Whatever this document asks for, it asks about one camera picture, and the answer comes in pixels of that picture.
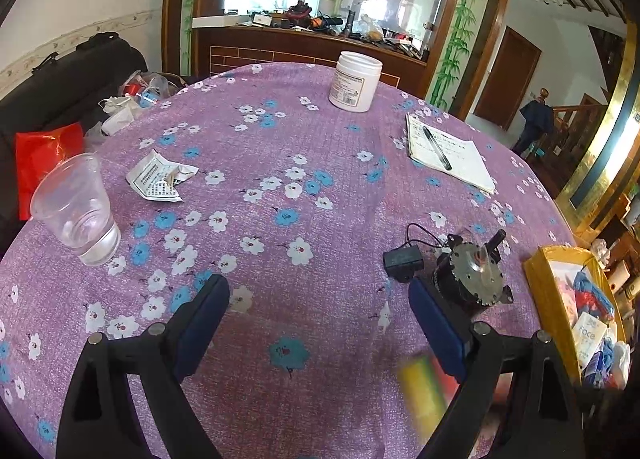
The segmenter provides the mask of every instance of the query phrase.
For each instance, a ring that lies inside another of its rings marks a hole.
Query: plastic cup
[[[85,265],[104,264],[120,244],[100,159],[92,153],[67,159],[47,174],[31,198],[31,215]]]

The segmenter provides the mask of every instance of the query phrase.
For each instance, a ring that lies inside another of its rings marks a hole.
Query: floral tablecloth
[[[481,318],[512,335],[538,328],[521,262],[572,237],[529,167],[384,84],[368,113],[340,110],[327,99],[332,74],[305,64],[240,68],[108,139],[98,153],[122,230],[108,264],[85,267],[37,222],[20,232],[0,264],[0,394],[44,458],[54,456],[88,334],[139,334],[212,273],[228,278],[231,305],[183,388],[229,458],[416,457],[395,371],[426,341],[406,285],[382,266],[409,222],[479,241],[504,228],[500,267],[514,303]],[[473,139],[497,194],[412,162],[407,112]],[[127,169],[152,148],[200,168],[179,185],[183,202],[145,201],[127,185]],[[152,452],[166,457],[135,378],[132,391]]]

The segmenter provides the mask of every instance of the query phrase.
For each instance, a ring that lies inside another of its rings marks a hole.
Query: screw
[[[491,326],[486,322],[476,322],[474,324],[474,333],[481,336],[487,336],[491,332]]]
[[[551,341],[551,335],[546,331],[540,330],[536,333],[536,336],[543,344],[548,344]]]
[[[155,324],[149,325],[149,328],[147,329],[147,331],[151,336],[159,336],[162,333],[164,333],[165,327],[166,326],[163,323],[156,322]]]
[[[99,344],[102,341],[102,333],[91,333],[87,341],[92,345]]]

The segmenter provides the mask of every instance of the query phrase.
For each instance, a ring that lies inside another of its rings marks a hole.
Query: pen
[[[436,153],[438,154],[438,157],[440,158],[441,163],[444,165],[444,168],[450,171],[453,167],[451,166],[449,159],[447,159],[447,156],[444,155],[444,152],[442,151],[440,146],[437,144],[435,138],[433,137],[433,134],[431,134],[429,129],[424,125],[422,126],[422,130],[424,131],[424,135],[427,136],[427,139],[433,146],[433,150],[435,150]]]

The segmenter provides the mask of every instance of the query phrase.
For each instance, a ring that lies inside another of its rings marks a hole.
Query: doorway
[[[507,130],[524,98],[542,51],[510,27],[474,114]]]

